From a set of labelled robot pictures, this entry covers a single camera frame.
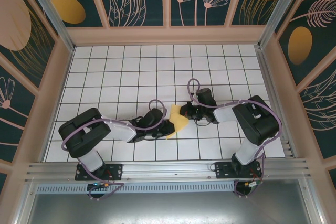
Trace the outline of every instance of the yellow object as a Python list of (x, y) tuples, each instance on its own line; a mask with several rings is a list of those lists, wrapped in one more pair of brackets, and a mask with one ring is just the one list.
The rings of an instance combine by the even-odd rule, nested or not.
[(180, 106), (172, 105), (170, 110), (170, 118), (169, 121), (174, 124), (175, 131), (168, 135), (166, 139), (171, 138), (173, 135), (175, 135), (178, 131), (186, 127), (189, 123), (189, 119), (180, 115)]
[(78, 0), (51, 0), (61, 19), (70, 24), (78, 24), (85, 20), (84, 7)]
[(288, 57), (295, 65), (300, 65), (305, 61), (310, 53), (313, 43), (310, 30), (299, 26), (295, 28), (289, 37)]
[(23, 49), (30, 38), (31, 24), (24, 0), (0, 0), (0, 45), (12, 51)]

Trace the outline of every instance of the gray floor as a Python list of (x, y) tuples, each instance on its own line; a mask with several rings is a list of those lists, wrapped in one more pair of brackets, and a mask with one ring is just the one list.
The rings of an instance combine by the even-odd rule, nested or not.
[(233, 192), (115, 194), (101, 202), (86, 195), (38, 195), (31, 224), (307, 224), (296, 182), (265, 182), (249, 198)]

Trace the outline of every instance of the yellow oval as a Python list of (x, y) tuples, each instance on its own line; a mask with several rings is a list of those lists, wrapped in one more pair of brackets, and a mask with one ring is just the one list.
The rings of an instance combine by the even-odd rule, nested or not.
[(18, 51), (30, 38), (31, 21), (24, 0), (0, 0), (0, 45)]
[(61, 19), (70, 24), (85, 20), (85, 10), (78, 0), (51, 0)]
[(310, 30), (299, 26), (295, 28), (289, 38), (288, 42), (288, 57), (295, 65), (300, 65), (308, 57), (313, 38)]

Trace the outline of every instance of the yellow sponge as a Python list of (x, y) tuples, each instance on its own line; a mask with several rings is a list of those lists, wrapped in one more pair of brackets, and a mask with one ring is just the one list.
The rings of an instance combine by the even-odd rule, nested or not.
[(177, 105), (172, 105), (171, 107), (169, 121), (174, 124), (175, 131), (172, 134), (166, 136), (166, 139), (171, 138), (176, 134), (176, 132), (186, 127), (189, 123), (188, 118), (180, 115), (180, 109), (181, 107)]

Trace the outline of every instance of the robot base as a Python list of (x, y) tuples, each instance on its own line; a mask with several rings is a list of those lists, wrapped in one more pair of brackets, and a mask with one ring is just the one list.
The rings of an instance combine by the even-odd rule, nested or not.
[(239, 173), (232, 168), (231, 162), (216, 162), (214, 163), (216, 178), (253, 178), (251, 170), (261, 177), (261, 168), (258, 161), (253, 161), (248, 165), (242, 166)]
[[(121, 180), (121, 175), (122, 175), (122, 164), (105, 164), (104, 171), (100, 176), (97, 177), (105, 181), (116, 181)], [(77, 165), (75, 180), (96, 181), (84, 170), (83, 166), (80, 164)]]

